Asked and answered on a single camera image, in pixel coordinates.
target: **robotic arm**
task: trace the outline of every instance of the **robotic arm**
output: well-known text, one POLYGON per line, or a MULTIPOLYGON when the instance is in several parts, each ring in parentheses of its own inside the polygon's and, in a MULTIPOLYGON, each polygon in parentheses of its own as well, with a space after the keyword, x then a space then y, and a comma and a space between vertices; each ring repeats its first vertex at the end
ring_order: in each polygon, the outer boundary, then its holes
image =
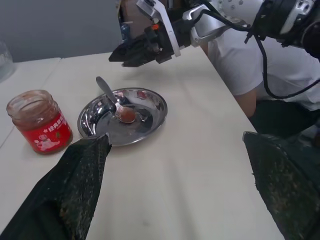
POLYGON ((197 47, 229 28, 248 32, 249 39, 277 39, 282 46, 304 48, 320 59, 320 0, 202 0, 171 22, 158 0, 138 0, 136 5, 154 25, 129 43, 118 46, 111 62, 138 67, 153 60, 163 63, 180 49, 197 47))

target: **metal spoon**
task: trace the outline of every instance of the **metal spoon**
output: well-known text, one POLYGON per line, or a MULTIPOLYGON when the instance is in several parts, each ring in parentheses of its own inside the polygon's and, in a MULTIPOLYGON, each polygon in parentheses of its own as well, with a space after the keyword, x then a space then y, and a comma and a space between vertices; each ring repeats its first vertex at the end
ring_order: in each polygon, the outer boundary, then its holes
POLYGON ((136 119, 135 111, 130 107, 121 106, 121 104, 116 99, 114 93, 110 89, 109 85, 102 77, 97 76, 95 80, 98 86, 101 88, 101 90, 105 93, 105 95, 114 103, 116 107, 115 117, 123 123, 133 123, 136 119))

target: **gray wall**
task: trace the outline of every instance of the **gray wall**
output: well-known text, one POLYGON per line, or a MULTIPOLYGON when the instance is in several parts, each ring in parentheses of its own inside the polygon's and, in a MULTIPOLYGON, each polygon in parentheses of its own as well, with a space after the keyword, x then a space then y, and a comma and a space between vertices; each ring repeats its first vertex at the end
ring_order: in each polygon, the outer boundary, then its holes
POLYGON ((111 52, 121 43, 115 0, 0 0, 0 40, 14 62, 111 52))

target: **red label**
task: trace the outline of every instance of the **red label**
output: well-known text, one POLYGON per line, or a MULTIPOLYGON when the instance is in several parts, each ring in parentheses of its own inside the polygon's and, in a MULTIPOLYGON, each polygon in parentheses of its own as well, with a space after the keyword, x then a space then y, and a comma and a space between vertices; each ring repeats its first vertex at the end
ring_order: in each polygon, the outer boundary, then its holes
POLYGON ((49 153, 68 144, 72 131, 65 117, 58 113, 46 125, 30 131, 22 131, 22 135, 36 152, 49 153))

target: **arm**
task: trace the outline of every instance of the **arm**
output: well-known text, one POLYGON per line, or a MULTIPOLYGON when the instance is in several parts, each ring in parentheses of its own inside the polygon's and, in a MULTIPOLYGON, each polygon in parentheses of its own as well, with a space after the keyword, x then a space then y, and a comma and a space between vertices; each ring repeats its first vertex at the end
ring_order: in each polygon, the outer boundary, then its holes
POLYGON ((234 98, 248 118, 254 115, 257 102, 257 91, 255 88, 245 94, 236 95, 234 98))
POLYGON ((204 44, 201 44, 200 47, 202 48, 202 50, 204 51, 205 55, 208 56, 208 43, 204 43, 204 44))

